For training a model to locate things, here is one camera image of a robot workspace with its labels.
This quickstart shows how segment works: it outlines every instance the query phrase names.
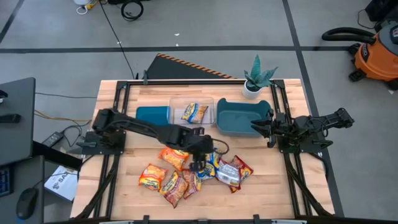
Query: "computer mouse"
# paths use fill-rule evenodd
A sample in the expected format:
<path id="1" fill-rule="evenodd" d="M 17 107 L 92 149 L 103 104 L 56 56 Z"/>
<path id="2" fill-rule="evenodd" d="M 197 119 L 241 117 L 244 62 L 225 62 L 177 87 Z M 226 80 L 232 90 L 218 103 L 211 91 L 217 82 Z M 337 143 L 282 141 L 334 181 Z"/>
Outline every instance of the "computer mouse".
<path id="1" fill-rule="evenodd" d="M 25 220 L 33 215 L 37 200 L 37 189 L 28 188 L 19 196 L 17 202 L 17 216 Z"/>

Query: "black desk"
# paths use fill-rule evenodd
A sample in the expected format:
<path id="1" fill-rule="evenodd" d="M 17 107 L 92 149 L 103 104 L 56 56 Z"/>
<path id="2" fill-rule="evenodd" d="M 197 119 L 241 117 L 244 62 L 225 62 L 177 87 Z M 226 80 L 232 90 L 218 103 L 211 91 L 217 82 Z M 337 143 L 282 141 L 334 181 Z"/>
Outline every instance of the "black desk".
<path id="1" fill-rule="evenodd" d="M 33 187 L 44 177 L 44 160 L 79 170 L 81 159 L 56 151 L 33 141 L 35 79 L 25 78 L 0 84 L 8 97 L 0 103 L 0 115 L 19 114 L 18 123 L 0 123 L 0 166 L 11 168 L 13 193 L 0 197 L 0 223 L 44 222 L 44 183 L 39 190 L 34 214 L 18 220 L 16 204 L 22 191 Z"/>
<path id="2" fill-rule="evenodd" d="M 0 90 L 8 94 L 8 98 L 0 103 L 0 115 L 21 115 L 17 124 L 0 124 L 1 166 L 32 156 L 35 79 L 0 84 Z"/>
<path id="3" fill-rule="evenodd" d="M 44 179 L 44 157 L 36 156 L 13 165 L 14 193 L 0 198 L 1 223 L 41 224 L 44 222 L 44 184 L 37 184 L 38 191 L 35 211 L 26 220 L 19 220 L 16 215 L 17 201 L 20 194 Z"/>

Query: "black hose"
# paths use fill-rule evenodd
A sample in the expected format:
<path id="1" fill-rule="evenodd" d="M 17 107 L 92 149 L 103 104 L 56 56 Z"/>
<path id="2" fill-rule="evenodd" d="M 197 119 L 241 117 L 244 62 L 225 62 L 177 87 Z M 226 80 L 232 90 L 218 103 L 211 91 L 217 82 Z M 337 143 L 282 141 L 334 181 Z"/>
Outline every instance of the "black hose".
<path id="1" fill-rule="evenodd" d="M 334 34 L 355 34 L 355 35 L 334 35 Z M 351 27 L 340 27 L 331 29 L 322 34 L 322 40 L 326 41 L 358 41 L 367 44 L 374 44 L 376 39 L 373 37 L 374 34 L 366 30 L 361 30 Z"/>
<path id="2" fill-rule="evenodd" d="M 133 16 L 130 12 L 125 12 L 124 11 L 124 8 L 130 3 L 136 3 L 140 7 L 141 11 L 139 12 L 139 14 L 137 16 Z M 135 20 L 137 20 L 138 18 L 140 18 L 142 16 L 142 13 L 144 13 L 144 6 L 142 5 L 140 0 L 127 0 L 122 5 L 121 13 L 122 13 L 122 16 L 123 16 L 123 18 L 125 20 L 127 20 L 127 21 L 135 21 Z"/>

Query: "wooden table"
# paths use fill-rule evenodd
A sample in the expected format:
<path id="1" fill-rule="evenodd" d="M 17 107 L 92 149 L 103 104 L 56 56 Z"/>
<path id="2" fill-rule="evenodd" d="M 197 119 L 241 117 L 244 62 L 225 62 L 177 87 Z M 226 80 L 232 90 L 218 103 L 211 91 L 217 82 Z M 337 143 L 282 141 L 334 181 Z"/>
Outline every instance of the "wooden table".
<path id="1" fill-rule="evenodd" d="M 301 81 L 284 81 L 292 117 L 308 115 Z M 99 109 L 112 107 L 116 82 L 117 80 L 101 82 L 93 117 Z M 210 96 L 215 103 L 224 97 L 234 102 L 257 103 L 259 100 L 266 100 L 274 106 L 270 88 L 264 88 L 256 100 L 245 99 L 241 93 L 242 88 L 241 85 L 133 86 L 127 115 L 134 117 L 139 106 L 168 106 L 170 97 L 177 95 Z M 280 93 L 279 101 L 283 111 Z M 151 220 L 252 219 L 254 214 L 259 214 L 260 218 L 293 218 L 284 159 L 277 146 L 267 148 L 267 140 L 264 138 L 223 136 L 214 125 L 205 128 L 206 134 L 226 141 L 231 147 L 230 152 L 223 156 L 224 159 L 228 161 L 236 154 L 254 169 L 253 175 L 245 180 L 240 191 L 231 194 L 224 183 L 216 179 L 207 180 L 200 192 L 193 194 L 188 200 L 181 199 L 177 208 L 173 209 L 160 193 L 138 186 L 139 176 L 148 163 L 168 168 L 166 181 L 175 170 L 170 164 L 157 158 L 165 146 L 156 139 L 127 132 L 126 149 L 119 163 L 112 220 L 142 220 L 144 215 L 150 215 Z M 308 154 L 302 154 L 301 158 L 308 188 L 324 208 L 333 213 L 322 163 Z M 96 192 L 102 161 L 103 156 L 95 156 L 82 168 L 71 217 L 78 215 Z M 304 214 L 302 194 L 297 186 L 296 189 L 300 211 Z M 103 197 L 101 215 L 104 215 L 106 199 L 107 193 Z"/>

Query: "orange vacuum cleaner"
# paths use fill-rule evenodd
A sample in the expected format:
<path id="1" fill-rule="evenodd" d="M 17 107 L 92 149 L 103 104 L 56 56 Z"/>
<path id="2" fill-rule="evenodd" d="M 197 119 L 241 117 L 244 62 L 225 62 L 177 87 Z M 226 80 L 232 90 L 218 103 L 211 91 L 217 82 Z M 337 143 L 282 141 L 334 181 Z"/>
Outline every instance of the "orange vacuum cleaner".
<path id="1" fill-rule="evenodd" d="M 383 80 L 389 88 L 398 90 L 398 25 L 385 26 L 376 35 L 357 28 L 340 27 L 325 32 L 322 39 L 361 42 L 348 47 L 356 67 L 349 79 L 352 82 L 364 77 Z"/>

